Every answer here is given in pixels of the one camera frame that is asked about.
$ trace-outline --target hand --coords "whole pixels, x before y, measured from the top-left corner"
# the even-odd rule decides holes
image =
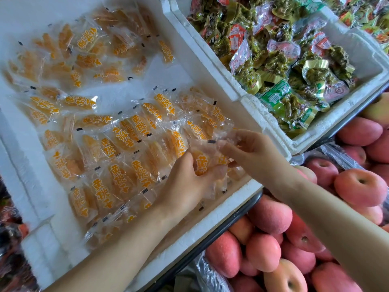
[[[275,183],[288,180],[291,174],[294,176],[293,167],[265,134],[239,129],[231,131],[228,138],[237,141],[238,146],[221,140],[217,142],[217,147],[222,154],[234,160],[229,166],[243,167],[270,191]]]
[[[163,207],[172,215],[173,223],[181,221],[200,202],[206,190],[227,174],[226,165],[212,167],[202,176],[193,168],[193,156],[186,151],[175,162],[155,205]]]

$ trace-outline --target person's left hand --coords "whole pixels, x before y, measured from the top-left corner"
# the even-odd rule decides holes
[[[194,209],[213,182],[226,176],[227,168],[227,165],[218,165],[197,176],[193,156],[188,150],[175,162],[154,204],[163,207],[177,224]]]

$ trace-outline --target forearm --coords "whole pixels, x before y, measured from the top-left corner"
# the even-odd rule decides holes
[[[123,292],[175,223],[162,207],[150,207],[46,291]]]
[[[363,291],[387,291],[389,234],[296,174],[271,189],[310,227]]]

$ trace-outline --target white styrofoam box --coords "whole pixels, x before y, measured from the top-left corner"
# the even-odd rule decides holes
[[[163,84],[173,89],[195,84],[216,98],[217,104],[227,117],[235,121],[237,127],[268,134],[289,160],[291,155],[288,148],[250,100],[241,97],[220,73],[211,73],[214,70],[212,62],[170,11],[169,1],[138,1],[153,13],[161,36],[172,46],[177,63],[166,67],[158,54],[142,80],[101,84],[84,89],[79,94],[100,96],[102,101],[99,112],[113,113],[129,108],[133,99],[147,97],[155,85]],[[10,37],[28,40],[32,32],[43,33],[48,24],[60,21],[71,23],[98,5],[100,0],[0,0],[0,61],[7,61],[7,53],[12,51]],[[67,193],[45,160],[35,127],[8,99],[7,96],[13,91],[3,77],[0,77],[0,91],[0,138],[4,146],[4,149],[0,146],[0,158],[5,159],[10,166],[10,171],[2,176],[12,198],[23,200],[20,202],[23,218],[28,218],[36,226],[47,221],[22,244],[38,283],[44,289],[88,256],[89,251],[82,245],[84,230],[73,215]],[[0,173],[5,170],[3,167],[1,163]],[[148,265],[134,279],[130,290],[138,290],[168,265],[174,264],[260,187],[259,183],[245,177],[233,184],[209,209],[202,211],[192,224],[185,228],[178,227],[156,250]],[[46,211],[54,214],[49,221],[45,216],[40,216]]]
[[[385,83],[389,82],[389,64],[383,59],[381,53],[377,53],[375,48],[366,41],[362,31],[358,29],[349,30],[344,25],[337,22],[333,12],[324,7],[316,14],[327,20],[327,25],[323,29],[327,37],[334,44],[341,45],[350,56],[350,63],[356,67],[356,75],[359,78],[359,86],[353,92],[346,95],[341,101],[336,103],[329,112],[318,113],[307,131],[294,139],[290,139],[278,126],[273,117],[256,97],[247,94],[235,80],[221,61],[214,54],[213,50],[204,41],[196,29],[188,22],[186,16],[189,14],[191,0],[169,0],[172,12],[181,24],[187,29],[191,37],[199,44],[204,53],[214,64],[212,74],[219,72],[226,81],[231,84],[236,92],[249,98],[253,105],[260,111],[268,121],[274,132],[285,142],[290,152],[294,155],[302,152],[314,144],[321,136],[328,132],[331,127],[346,117],[365,99],[375,94]]]

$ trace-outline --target person's right hand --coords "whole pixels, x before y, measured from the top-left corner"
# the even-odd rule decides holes
[[[267,135],[239,129],[229,132],[228,138],[235,140],[238,146],[221,140],[217,142],[217,147],[222,154],[235,160],[229,166],[243,167],[252,178],[270,190],[275,183],[298,175]]]

